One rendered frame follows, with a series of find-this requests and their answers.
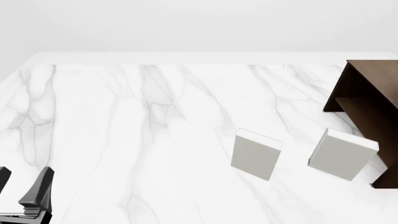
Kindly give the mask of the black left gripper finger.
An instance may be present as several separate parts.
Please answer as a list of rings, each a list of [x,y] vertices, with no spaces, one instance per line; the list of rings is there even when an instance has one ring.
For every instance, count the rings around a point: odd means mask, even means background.
[[[7,167],[0,167],[0,194],[10,179],[11,174],[12,171]]]
[[[24,213],[52,212],[51,189],[54,171],[44,167],[28,192],[18,201]]]

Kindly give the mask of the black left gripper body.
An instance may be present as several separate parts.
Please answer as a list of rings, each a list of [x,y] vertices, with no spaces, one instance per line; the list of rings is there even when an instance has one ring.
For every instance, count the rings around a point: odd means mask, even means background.
[[[49,224],[52,214],[40,211],[38,214],[0,213],[0,224]]]

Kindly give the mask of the dark brown wooden shelf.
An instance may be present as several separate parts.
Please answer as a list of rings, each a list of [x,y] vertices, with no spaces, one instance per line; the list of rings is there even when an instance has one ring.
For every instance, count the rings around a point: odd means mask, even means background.
[[[323,110],[345,112],[379,143],[387,170],[371,185],[398,189],[398,60],[348,60]]]

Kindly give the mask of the grey book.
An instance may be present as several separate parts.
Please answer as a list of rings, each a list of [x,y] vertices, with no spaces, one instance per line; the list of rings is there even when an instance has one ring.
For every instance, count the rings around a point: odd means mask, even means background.
[[[239,128],[234,140],[231,166],[263,180],[270,180],[283,142]]]
[[[378,152],[377,141],[326,128],[308,166],[351,181]]]

